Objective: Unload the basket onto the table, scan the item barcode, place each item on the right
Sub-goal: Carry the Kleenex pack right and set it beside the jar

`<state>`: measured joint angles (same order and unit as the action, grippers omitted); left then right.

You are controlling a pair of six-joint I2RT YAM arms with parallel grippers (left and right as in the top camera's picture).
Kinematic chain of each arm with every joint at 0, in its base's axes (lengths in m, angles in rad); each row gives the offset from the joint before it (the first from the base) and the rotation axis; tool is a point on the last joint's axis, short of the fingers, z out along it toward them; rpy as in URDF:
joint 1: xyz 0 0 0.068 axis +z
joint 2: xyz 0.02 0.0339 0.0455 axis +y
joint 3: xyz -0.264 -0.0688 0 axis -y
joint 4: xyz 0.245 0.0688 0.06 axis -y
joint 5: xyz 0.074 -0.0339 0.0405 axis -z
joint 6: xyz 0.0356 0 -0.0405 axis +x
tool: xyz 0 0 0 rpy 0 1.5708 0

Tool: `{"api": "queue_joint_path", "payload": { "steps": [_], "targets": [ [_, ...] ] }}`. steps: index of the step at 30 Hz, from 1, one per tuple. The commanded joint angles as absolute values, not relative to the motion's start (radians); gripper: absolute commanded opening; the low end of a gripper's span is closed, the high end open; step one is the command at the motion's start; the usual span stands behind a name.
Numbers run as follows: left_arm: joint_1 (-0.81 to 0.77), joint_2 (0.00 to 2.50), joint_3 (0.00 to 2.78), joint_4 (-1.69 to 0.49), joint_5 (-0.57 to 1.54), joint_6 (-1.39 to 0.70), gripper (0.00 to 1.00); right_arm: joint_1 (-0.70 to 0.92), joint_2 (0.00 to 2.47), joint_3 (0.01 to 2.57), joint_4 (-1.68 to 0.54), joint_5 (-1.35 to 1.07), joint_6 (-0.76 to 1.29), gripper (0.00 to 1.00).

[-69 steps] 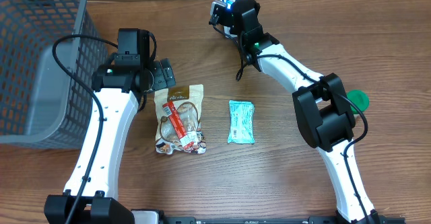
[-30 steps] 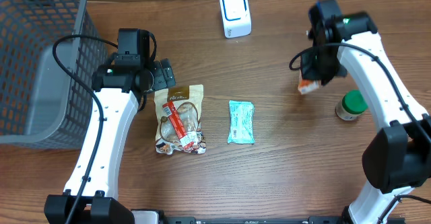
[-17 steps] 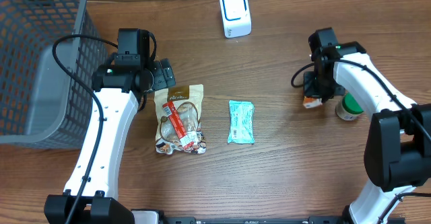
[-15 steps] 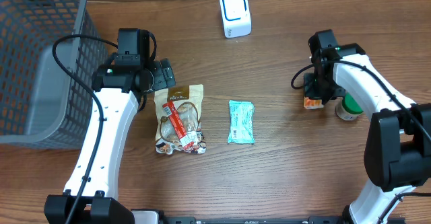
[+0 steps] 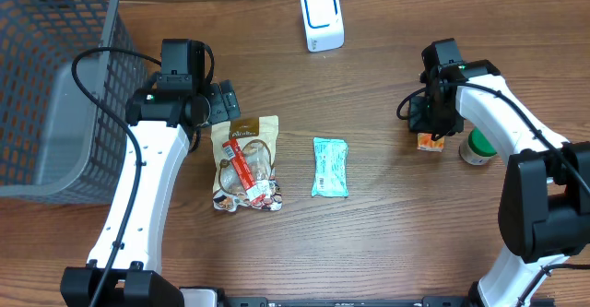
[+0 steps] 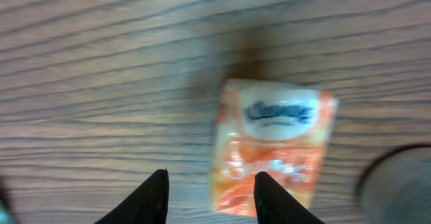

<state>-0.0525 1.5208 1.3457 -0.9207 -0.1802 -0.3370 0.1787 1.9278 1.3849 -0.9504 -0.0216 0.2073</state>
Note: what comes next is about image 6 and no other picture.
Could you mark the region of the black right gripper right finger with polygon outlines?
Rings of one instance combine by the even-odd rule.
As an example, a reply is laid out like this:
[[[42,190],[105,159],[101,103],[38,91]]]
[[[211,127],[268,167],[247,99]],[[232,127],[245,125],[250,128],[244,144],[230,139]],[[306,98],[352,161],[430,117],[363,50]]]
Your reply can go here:
[[[254,200],[258,224],[324,224],[267,172],[255,176]]]

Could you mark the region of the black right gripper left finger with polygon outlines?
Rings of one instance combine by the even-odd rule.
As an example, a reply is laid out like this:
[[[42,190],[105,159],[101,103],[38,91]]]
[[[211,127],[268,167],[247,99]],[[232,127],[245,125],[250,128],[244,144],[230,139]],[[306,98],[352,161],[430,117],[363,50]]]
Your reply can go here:
[[[168,198],[168,171],[156,170],[123,202],[95,224],[165,224]]]

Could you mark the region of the green lid jar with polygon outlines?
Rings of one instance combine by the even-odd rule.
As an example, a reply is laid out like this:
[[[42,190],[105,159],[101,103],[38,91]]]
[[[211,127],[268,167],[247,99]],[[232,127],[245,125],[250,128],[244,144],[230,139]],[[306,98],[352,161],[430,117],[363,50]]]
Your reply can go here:
[[[367,223],[430,224],[430,146],[400,147],[378,158],[356,196]]]

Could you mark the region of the teal snack packet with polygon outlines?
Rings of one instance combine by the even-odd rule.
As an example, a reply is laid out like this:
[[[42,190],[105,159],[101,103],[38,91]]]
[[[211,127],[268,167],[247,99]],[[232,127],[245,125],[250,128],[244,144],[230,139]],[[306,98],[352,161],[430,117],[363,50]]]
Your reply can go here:
[[[7,193],[3,181],[1,181],[0,196],[0,224],[18,224],[7,203]]]

